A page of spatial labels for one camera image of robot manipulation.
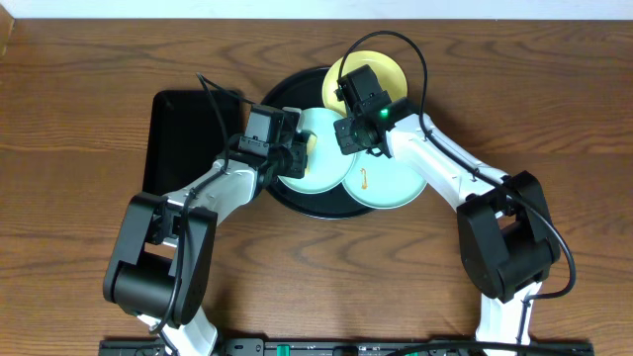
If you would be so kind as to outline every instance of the yellow plate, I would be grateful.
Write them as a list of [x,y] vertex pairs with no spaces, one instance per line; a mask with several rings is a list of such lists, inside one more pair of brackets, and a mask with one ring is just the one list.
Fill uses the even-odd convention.
[[[334,91],[338,88],[336,80],[338,79],[338,68],[340,68],[342,60],[343,58],[340,58],[325,75],[321,97],[326,108],[346,117],[345,102],[339,102],[336,99],[336,94],[334,94]],[[403,70],[393,59],[376,51],[359,50],[349,54],[347,60],[345,60],[343,75],[365,64],[369,64],[374,73],[376,73],[380,86],[383,90],[387,90],[392,101],[407,95],[407,79]]]

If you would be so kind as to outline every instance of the wood grain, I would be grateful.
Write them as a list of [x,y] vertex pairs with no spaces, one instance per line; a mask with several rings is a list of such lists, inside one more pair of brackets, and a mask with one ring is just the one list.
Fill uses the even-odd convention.
[[[146,329],[101,295],[129,198],[140,189],[153,95],[196,71],[253,100],[333,63],[378,29],[429,63],[428,112],[457,142],[541,181],[579,282],[538,302],[540,339],[633,348],[633,31],[630,23],[489,21],[35,21],[0,65],[0,349],[95,354]],[[393,57],[419,94],[414,54]],[[567,278],[554,266],[546,291]],[[455,216],[431,189],[394,211],[303,217],[263,193],[218,231],[204,302],[220,328],[269,337],[472,335],[479,294]]]

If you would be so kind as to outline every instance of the sauce stain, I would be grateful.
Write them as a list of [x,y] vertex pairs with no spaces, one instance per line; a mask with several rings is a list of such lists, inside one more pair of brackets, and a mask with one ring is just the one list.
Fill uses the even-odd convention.
[[360,186],[360,188],[362,190],[365,190],[368,187],[368,185],[367,185],[367,170],[365,168],[361,168],[360,172],[363,174],[363,185]]

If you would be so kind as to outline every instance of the black cable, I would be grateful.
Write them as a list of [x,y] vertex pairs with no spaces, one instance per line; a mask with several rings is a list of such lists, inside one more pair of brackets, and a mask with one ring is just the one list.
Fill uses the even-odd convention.
[[442,151],[442,153],[444,153],[446,156],[448,156],[449,158],[454,160],[457,164],[459,164],[467,172],[471,173],[474,177],[477,177],[477,178],[483,180],[484,182],[490,184],[494,188],[498,189],[499,191],[501,191],[505,195],[509,196],[514,202],[516,202],[516,204],[522,206],[523,208],[525,208],[525,210],[527,210],[528,212],[530,212],[534,216],[536,216],[536,218],[538,218],[538,220],[543,222],[547,226],[547,228],[552,232],[554,237],[556,237],[556,239],[558,240],[558,243],[561,245],[561,248],[563,249],[563,253],[565,254],[565,258],[567,259],[567,263],[568,263],[569,269],[570,269],[570,279],[569,279],[569,281],[567,283],[567,286],[565,286],[565,288],[563,288],[562,290],[560,290],[558,292],[546,293],[546,294],[542,294],[542,295],[526,296],[526,298],[523,300],[523,310],[522,310],[522,313],[521,313],[521,321],[520,321],[519,333],[518,333],[518,335],[516,337],[517,343],[520,344],[521,343],[521,337],[522,337],[522,334],[523,334],[523,329],[525,327],[527,310],[530,307],[531,302],[535,301],[535,300],[545,300],[545,299],[560,298],[560,297],[563,297],[563,296],[567,295],[574,288],[574,285],[576,284],[576,263],[574,262],[574,257],[572,256],[572,252],[570,251],[570,248],[567,245],[567,242],[565,241],[563,236],[556,230],[556,228],[552,225],[552,223],[549,220],[547,220],[545,218],[545,216],[543,214],[541,214],[541,212],[539,212],[539,210],[531,202],[526,201],[525,199],[521,198],[521,196],[519,196],[517,193],[513,192],[512,190],[510,190],[510,189],[506,188],[505,186],[501,185],[500,183],[496,182],[494,179],[492,179],[492,178],[480,173],[479,168],[472,167],[468,163],[464,162],[455,153],[451,152],[443,144],[438,142],[438,140],[433,135],[433,131],[429,130],[426,127],[426,125],[424,124],[424,101],[426,100],[426,86],[427,86],[427,82],[428,82],[428,71],[426,69],[426,60],[424,59],[424,55],[422,54],[422,52],[419,49],[419,47],[412,40],[410,40],[408,37],[406,37],[403,34],[400,34],[400,33],[397,33],[397,32],[393,32],[393,31],[378,31],[378,32],[366,35],[362,39],[358,40],[355,44],[353,44],[347,50],[347,53],[343,56],[343,59],[341,60],[341,63],[340,63],[340,68],[338,69],[338,79],[340,79],[341,76],[342,76],[343,65],[345,64],[345,60],[347,59],[347,56],[357,46],[359,46],[361,43],[363,43],[367,39],[370,39],[370,38],[373,38],[373,37],[379,36],[379,35],[394,36],[394,37],[397,37],[397,38],[405,41],[406,43],[408,43],[415,50],[415,53],[417,53],[417,56],[419,57],[419,60],[420,60],[420,62],[422,64],[422,71],[423,71],[423,74],[424,74],[424,82],[422,84],[422,98],[420,100],[420,105],[419,105],[419,125],[422,128],[422,131],[424,132],[424,137],[426,139],[429,139],[431,141],[431,143],[433,143],[433,145],[435,145],[440,151]]
[[200,73],[198,73],[198,75],[200,75],[200,77],[202,77],[202,80],[204,80],[205,82],[207,82],[207,84],[209,84],[209,85],[213,86],[214,88],[216,88],[216,89],[220,90],[221,92],[223,92],[223,93],[225,93],[225,94],[227,94],[227,95],[229,95],[229,96],[231,96],[231,97],[233,97],[233,98],[235,98],[235,99],[239,100],[240,102],[244,102],[244,103],[246,103],[246,104],[250,104],[250,105],[255,105],[255,102],[253,102],[253,101],[251,101],[251,100],[248,100],[248,99],[246,99],[246,98],[244,98],[244,97],[242,97],[242,96],[239,96],[239,95],[237,95],[237,94],[235,94],[235,93],[231,93],[231,92],[229,92],[227,89],[225,89],[225,88],[221,87],[220,85],[218,85],[218,84],[216,84],[216,83],[212,82],[211,80],[207,79],[204,75],[202,75],[202,74],[200,74]]
[[394,351],[386,356],[407,356],[414,352],[425,352],[433,350],[502,350],[510,352],[529,352],[530,355],[542,356],[582,356],[580,352],[552,350],[539,346],[527,346],[517,344],[506,344],[501,342],[482,342],[482,341],[449,341],[449,342],[431,342],[417,346],[407,347],[402,350]]
[[[189,231],[189,206],[191,205],[191,202],[196,198],[196,195],[201,190],[203,190],[206,186],[208,186],[211,182],[216,180],[218,177],[225,174],[226,169],[228,168],[229,140],[228,140],[228,134],[226,133],[225,121],[223,120],[222,113],[220,111],[220,107],[218,106],[218,103],[216,102],[216,99],[211,93],[211,90],[209,90],[209,87],[207,87],[207,84],[205,84],[205,81],[206,81],[205,77],[200,73],[196,73],[196,76],[198,77],[198,80],[200,80],[200,83],[202,84],[205,90],[205,93],[207,93],[207,98],[209,99],[209,102],[216,114],[216,119],[218,120],[218,123],[220,124],[222,137],[223,137],[223,140],[225,141],[225,152],[224,152],[225,162],[222,168],[218,172],[216,172],[209,178],[205,179],[204,181],[200,182],[200,184],[198,184],[197,186],[191,188],[189,190],[189,193],[187,194],[187,198],[185,199],[185,203],[182,206],[182,212],[180,214],[180,232],[178,234],[178,245],[176,246],[178,257],[176,260],[174,288],[171,291],[171,296],[169,296],[169,303],[167,304],[167,309],[165,310],[165,314],[162,320],[160,321],[159,324],[157,324],[156,326],[152,327],[149,330],[149,333],[152,335],[159,334],[162,332],[162,329],[167,324],[167,321],[169,320],[169,318],[171,318],[171,315],[173,314],[173,310],[176,306],[176,299],[178,297],[178,293],[180,292],[180,285],[181,285],[181,279],[182,279],[182,270],[183,270],[183,263],[184,263],[183,260],[185,257],[185,241],[187,239],[187,233]],[[222,89],[221,91],[223,93],[231,95],[228,91],[224,89]]]

